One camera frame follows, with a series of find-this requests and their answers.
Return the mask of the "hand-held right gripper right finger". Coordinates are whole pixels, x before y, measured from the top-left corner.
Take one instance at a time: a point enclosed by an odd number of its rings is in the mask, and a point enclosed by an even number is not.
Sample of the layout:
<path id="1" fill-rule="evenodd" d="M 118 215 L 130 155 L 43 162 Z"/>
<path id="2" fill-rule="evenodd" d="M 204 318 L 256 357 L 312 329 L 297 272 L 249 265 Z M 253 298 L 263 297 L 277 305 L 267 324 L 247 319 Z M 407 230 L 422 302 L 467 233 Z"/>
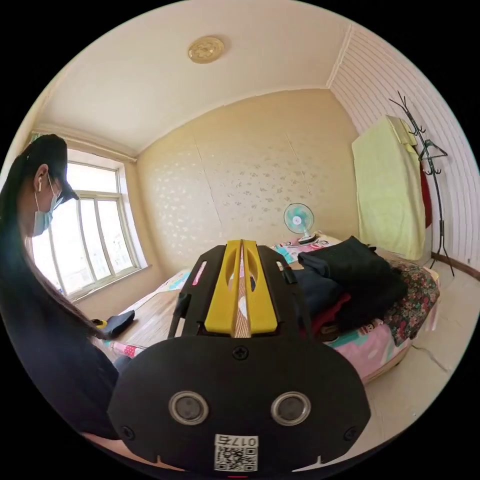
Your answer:
<path id="1" fill-rule="evenodd" d="M 262 266 L 258 246 L 253 240 L 242 241 L 247 318 L 252 335 L 273 334 L 278 322 Z"/>

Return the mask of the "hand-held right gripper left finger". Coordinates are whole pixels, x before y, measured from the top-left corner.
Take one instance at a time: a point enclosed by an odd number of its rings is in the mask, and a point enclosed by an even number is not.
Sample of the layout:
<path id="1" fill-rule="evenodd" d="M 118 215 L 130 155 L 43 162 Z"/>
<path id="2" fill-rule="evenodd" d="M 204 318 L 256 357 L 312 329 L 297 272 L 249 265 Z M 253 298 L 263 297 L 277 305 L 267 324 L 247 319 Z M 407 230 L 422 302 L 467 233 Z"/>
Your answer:
<path id="1" fill-rule="evenodd" d="M 237 323 L 242 241 L 227 242 L 204 326 L 207 332 L 234 332 Z"/>

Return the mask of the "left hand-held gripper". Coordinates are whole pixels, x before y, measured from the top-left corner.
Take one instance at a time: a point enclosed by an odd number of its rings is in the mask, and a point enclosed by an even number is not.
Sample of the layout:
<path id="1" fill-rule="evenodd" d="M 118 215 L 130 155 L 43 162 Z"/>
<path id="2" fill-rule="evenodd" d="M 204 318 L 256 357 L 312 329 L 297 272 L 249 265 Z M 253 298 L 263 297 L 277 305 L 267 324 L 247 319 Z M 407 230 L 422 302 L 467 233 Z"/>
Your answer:
<path id="1" fill-rule="evenodd" d="M 134 322 L 136 312 L 125 311 L 119 315 L 111 316 L 108 320 L 93 319 L 92 323 L 107 339 L 116 339 L 121 336 Z"/>

